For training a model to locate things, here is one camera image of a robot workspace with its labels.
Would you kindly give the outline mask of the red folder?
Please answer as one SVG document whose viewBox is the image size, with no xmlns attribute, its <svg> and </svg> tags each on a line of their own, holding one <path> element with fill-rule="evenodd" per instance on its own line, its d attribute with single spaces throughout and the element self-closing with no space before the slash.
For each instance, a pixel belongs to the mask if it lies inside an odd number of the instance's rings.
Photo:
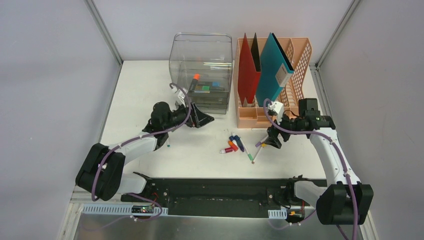
<svg viewBox="0 0 424 240">
<path fill-rule="evenodd" d="M 261 76 L 261 62 L 257 35 L 254 34 L 251 45 L 246 33 L 243 36 L 238 65 L 237 93 L 243 107 L 251 107 Z"/>
</svg>

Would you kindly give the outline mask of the black highlighter orange cap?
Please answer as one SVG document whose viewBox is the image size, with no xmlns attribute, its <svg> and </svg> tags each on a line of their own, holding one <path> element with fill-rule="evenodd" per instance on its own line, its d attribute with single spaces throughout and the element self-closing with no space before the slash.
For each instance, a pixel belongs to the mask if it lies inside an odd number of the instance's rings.
<svg viewBox="0 0 424 240">
<path fill-rule="evenodd" d="M 198 84 L 199 78 L 200 78 L 200 74 L 195 73 L 194 76 L 193 76 L 193 79 L 191 80 L 191 83 L 189 85 L 189 88 L 188 88 L 189 91 L 195 90 L 195 88 Z"/>
</svg>

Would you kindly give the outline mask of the black highlighter blue cap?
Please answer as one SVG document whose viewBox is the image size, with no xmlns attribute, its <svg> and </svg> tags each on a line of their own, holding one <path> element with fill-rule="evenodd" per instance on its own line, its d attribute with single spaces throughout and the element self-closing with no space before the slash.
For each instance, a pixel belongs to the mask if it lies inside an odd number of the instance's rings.
<svg viewBox="0 0 424 240">
<path fill-rule="evenodd" d="M 198 81 L 198 86 L 220 87 L 220 83 L 216 81 Z"/>
</svg>

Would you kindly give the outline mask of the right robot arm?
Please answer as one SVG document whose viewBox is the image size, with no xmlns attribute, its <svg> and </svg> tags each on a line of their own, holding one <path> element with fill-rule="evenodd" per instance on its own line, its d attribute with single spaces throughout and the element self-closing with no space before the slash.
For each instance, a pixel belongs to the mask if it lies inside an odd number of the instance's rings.
<svg viewBox="0 0 424 240">
<path fill-rule="evenodd" d="M 285 114 L 281 102 L 267 98 L 263 101 L 263 108 L 271 122 L 264 143 L 280 149 L 291 136 L 305 135 L 317 152 L 326 177 L 326 189 L 302 176 L 291 178 L 282 200 L 290 205 L 306 202 L 315 208 L 323 225 L 362 225 L 374 191 L 352 170 L 339 144 L 335 123 L 330 116 L 321 114 L 317 99 L 300 99 L 299 112 L 293 118 Z"/>
</svg>

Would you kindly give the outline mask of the teal blue folder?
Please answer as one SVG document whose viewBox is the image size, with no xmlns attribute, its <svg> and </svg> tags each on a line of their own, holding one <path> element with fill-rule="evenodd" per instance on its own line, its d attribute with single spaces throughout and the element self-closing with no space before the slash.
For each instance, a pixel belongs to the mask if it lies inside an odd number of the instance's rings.
<svg viewBox="0 0 424 240">
<path fill-rule="evenodd" d="M 265 99 L 275 101 L 294 73 L 291 60 L 273 32 L 268 35 L 260 54 L 261 75 L 256 88 L 260 107 Z"/>
</svg>

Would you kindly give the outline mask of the clear grey drawer organizer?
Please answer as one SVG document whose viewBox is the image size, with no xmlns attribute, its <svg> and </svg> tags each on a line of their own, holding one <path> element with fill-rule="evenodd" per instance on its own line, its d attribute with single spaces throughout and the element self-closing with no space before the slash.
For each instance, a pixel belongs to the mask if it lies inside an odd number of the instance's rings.
<svg viewBox="0 0 424 240">
<path fill-rule="evenodd" d="M 173 38 L 168 61 L 171 81 L 187 90 L 203 112 L 225 115 L 229 108 L 233 73 L 232 37 L 225 33 L 179 32 Z M 195 74 L 200 81 L 219 82 L 210 92 L 194 92 L 189 86 Z"/>
</svg>

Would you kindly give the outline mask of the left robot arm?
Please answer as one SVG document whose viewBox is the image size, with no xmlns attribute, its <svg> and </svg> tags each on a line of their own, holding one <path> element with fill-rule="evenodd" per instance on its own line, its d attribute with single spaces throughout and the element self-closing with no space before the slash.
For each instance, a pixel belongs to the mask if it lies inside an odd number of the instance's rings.
<svg viewBox="0 0 424 240">
<path fill-rule="evenodd" d="M 186 125 L 201 128 L 214 121 L 214 117 L 201 111 L 192 102 L 171 110 L 168 103 L 157 102 L 144 129 L 136 136 L 111 146 L 94 144 L 76 175 L 75 184 L 91 193 L 93 201 L 110 200 L 115 194 L 132 193 L 140 202 L 152 198 L 153 189 L 148 178 L 140 173 L 124 173 L 124 166 L 144 154 L 164 146 L 169 132 Z"/>
</svg>

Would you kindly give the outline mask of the red white short marker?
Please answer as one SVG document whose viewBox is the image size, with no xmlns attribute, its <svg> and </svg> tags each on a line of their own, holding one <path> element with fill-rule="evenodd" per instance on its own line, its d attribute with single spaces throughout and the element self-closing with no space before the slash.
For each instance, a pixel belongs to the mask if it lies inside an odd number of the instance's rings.
<svg viewBox="0 0 424 240">
<path fill-rule="evenodd" d="M 234 150 L 231 148 L 231 147 L 228 147 L 228 148 L 224 148 L 224 149 L 221 149 L 220 151 L 219 151 L 219 153 L 220 154 L 227 154 L 227 153 L 231 153 L 231 152 L 233 152 Z"/>
</svg>

